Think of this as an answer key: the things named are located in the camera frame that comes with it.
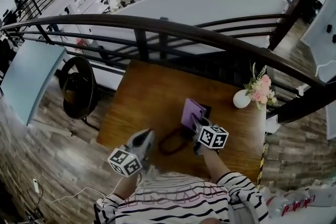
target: hazard stripe tape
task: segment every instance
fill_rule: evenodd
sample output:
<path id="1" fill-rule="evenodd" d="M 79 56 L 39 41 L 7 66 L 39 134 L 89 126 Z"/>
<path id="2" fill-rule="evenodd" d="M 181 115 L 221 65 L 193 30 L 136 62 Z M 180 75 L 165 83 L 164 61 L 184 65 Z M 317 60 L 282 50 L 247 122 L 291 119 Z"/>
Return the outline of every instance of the hazard stripe tape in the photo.
<path id="1" fill-rule="evenodd" d="M 257 190 L 260 190 L 260 182 L 261 182 L 261 177 L 262 177 L 262 171 L 263 171 L 263 166 L 264 166 L 264 161 L 265 161 L 265 145 L 266 141 L 264 141 L 264 146 L 262 149 L 262 156 L 261 156 L 261 162 L 260 162 L 260 169 L 259 169 L 259 175 L 257 179 Z"/>

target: wooden table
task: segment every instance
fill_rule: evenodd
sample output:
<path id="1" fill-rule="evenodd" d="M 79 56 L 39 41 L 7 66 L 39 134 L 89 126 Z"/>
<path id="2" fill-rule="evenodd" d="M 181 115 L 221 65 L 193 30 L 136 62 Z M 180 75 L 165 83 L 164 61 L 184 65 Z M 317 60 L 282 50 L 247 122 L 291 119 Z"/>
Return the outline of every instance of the wooden table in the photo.
<path id="1" fill-rule="evenodd" d="M 209 119 L 229 132 L 220 156 L 229 169 L 257 181 L 266 111 L 251 103 L 244 109 L 233 105 L 239 88 L 178 70 L 132 61 L 103 120 L 97 141 L 111 151 L 125 144 L 142 129 L 155 131 L 151 163 L 166 171 L 208 177 L 202 156 L 195 156 L 193 143 L 182 151 L 165 156 L 157 143 L 181 125 L 186 98 L 211 106 Z M 165 148 L 173 149 L 181 138 L 175 136 Z"/>

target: desk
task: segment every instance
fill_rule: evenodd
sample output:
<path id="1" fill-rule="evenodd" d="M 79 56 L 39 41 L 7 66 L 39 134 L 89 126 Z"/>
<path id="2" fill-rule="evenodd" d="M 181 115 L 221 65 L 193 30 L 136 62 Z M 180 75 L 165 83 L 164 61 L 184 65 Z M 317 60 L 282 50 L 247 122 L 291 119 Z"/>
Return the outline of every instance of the desk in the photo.
<path id="1" fill-rule="evenodd" d="M 195 156 L 193 143 L 187 148 L 164 156 L 157 143 L 180 126 L 186 98 L 211 106 L 209 119 L 229 132 L 225 148 L 220 151 L 224 163 L 233 171 L 257 181 L 262 145 L 264 143 L 266 111 L 251 103 L 244 109 L 233 105 L 237 87 L 202 78 L 178 70 L 131 61 L 114 95 L 97 138 L 111 151 L 125 144 L 128 138 L 142 129 L 155 131 L 151 163 L 163 170 L 173 170 L 208 177 L 202 156 Z M 167 149 L 176 148 L 180 138 Z"/>
<path id="2" fill-rule="evenodd" d="M 21 121 L 28 125 L 38 109 L 47 86 L 66 55 L 64 47 L 26 40 L 10 65 L 1 88 L 5 102 Z M 41 129 L 58 132 L 56 128 L 35 122 Z M 71 134 L 59 130 L 61 134 Z"/>

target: power outlet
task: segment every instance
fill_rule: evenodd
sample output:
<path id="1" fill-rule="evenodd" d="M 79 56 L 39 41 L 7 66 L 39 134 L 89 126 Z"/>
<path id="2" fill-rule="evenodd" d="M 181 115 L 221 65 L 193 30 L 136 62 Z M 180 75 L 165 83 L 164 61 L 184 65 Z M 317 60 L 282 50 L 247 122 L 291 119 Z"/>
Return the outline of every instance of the power outlet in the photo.
<path id="1" fill-rule="evenodd" d="M 36 191 L 37 193 L 40 194 L 40 188 L 39 188 L 39 186 L 38 186 L 38 182 L 37 182 L 37 180 L 34 179 L 34 178 L 33 178 L 33 183 L 34 183 L 35 191 Z"/>

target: white vase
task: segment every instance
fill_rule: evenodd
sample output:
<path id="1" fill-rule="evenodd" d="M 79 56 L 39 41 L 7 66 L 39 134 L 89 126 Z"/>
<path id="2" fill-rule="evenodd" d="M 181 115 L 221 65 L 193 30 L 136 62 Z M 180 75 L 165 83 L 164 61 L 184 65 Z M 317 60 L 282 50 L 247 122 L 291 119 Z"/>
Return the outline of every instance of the white vase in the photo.
<path id="1" fill-rule="evenodd" d="M 239 109 L 247 107 L 251 102 L 250 97 L 245 95 L 246 91 L 247 90 L 240 90 L 235 94 L 235 96 L 233 96 L 233 104 Z"/>

